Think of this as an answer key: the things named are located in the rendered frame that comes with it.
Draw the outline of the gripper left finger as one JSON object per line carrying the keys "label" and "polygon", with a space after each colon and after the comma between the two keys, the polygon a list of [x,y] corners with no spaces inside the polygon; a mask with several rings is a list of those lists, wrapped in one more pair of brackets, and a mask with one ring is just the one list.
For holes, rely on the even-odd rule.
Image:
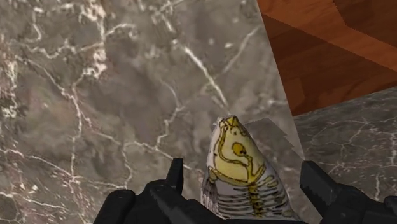
{"label": "gripper left finger", "polygon": [[93,224],[218,224],[215,214],[181,195],[183,181],[183,159],[175,158],[166,178],[147,183],[139,195],[111,192]]}

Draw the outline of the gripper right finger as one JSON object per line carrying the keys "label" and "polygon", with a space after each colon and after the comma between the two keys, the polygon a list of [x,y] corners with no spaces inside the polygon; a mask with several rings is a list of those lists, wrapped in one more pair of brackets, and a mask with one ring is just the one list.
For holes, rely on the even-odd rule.
{"label": "gripper right finger", "polygon": [[300,188],[322,219],[319,224],[397,224],[397,196],[383,202],[358,188],[337,183],[315,162],[304,160]]}

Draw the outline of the yellow and white fish toy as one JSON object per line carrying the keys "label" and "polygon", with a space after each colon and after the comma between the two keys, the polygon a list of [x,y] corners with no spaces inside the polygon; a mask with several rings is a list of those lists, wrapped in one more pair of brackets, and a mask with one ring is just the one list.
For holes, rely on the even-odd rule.
{"label": "yellow and white fish toy", "polygon": [[214,124],[200,202],[223,219],[300,219],[278,173],[235,115]]}

